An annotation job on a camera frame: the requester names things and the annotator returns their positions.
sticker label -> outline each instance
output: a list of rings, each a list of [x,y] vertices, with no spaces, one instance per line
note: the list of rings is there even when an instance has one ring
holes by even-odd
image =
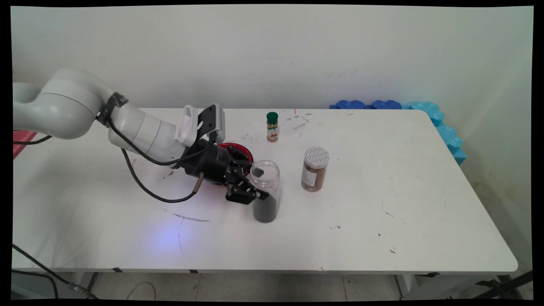
[[[268,137],[270,139],[276,139],[277,138],[277,133],[278,133],[278,128],[277,127],[271,127],[267,131],[267,135],[268,135]]]
[[[311,187],[315,186],[316,176],[317,173],[311,173],[310,171],[306,170],[306,167],[302,167],[302,181],[304,182],[304,184]]]

white table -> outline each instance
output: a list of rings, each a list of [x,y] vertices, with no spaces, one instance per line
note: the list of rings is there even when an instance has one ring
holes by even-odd
[[[172,123],[181,115],[181,109],[144,111]],[[265,137],[269,111],[280,115],[276,143]],[[425,113],[294,112],[225,110],[226,140],[280,167],[280,210],[272,223],[256,221],[251,205],[226,201],[226,188],[209,183],[184,203],[151,198],[107,129],[95,123],[83,137],[28,146],[13,161],[13,242],[55,271],[383,273],[403,274],[408,283],[407,276],[438,272],[457,275],[453,282],[460,284],[516,270]],[[324,187],[315,193],[300,186],[311,146],[331,156]],[[183,169],[172,173],[129,156],[155,193],[180,198],[193,189],[196,178]],[[11,266],[39,270],[16,251]],[[419,298],[411,286],[401,287]]]

green cap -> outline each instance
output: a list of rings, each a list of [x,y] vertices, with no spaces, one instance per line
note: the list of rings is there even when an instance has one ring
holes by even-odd
[[[267,122],[268,124],[276,124],[277,123],[277,113],[276,112],[270,112],[267,114]]]

blue foam block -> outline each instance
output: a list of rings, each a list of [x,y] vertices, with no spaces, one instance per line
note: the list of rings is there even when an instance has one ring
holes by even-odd
[[[364,109],[364,103],[359,100],[340,100],[336,102],[336,109]]]
[[[467,155],[465,154],[465,152],[463,152],[463,149],[461,148],[459,148],[459,150],[457,150],[457,152],[453,153],[452,155],[458,165],[461,165],[465,161],[465,159],[467,159]]]
[[[372,103],[372,106],[374,106],[375,109],[400,109],[400,103],[393,100],[376,100]]]
[[[436,127],[438,134],[444,140],[448,146],[449,151],[454,154],[456,153],[463,144],[461,138],[457,137],[457,131],[454,128],[451,128],[444,123]]]
[[[439,126],[442,120],[444,120],[444,114],[438,110],[438,105],[432,102],[414,102],[410,105],[409,109],[420,109],[426,112],[435,126]]]

black tape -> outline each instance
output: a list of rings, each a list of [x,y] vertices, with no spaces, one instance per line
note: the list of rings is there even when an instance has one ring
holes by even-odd
[[[106,106],[104,106],[104,109],[102,109],[100,111],[100,114],[96,116],[96,120],[102,123],[102,125],[104,125],[105,127],[109,127],[108,118],[112,114],[113,108],[116,106],[121,108],[127,103],[128,99],[125,96],[121,95],[117,91],[114,92],[106,102]]]

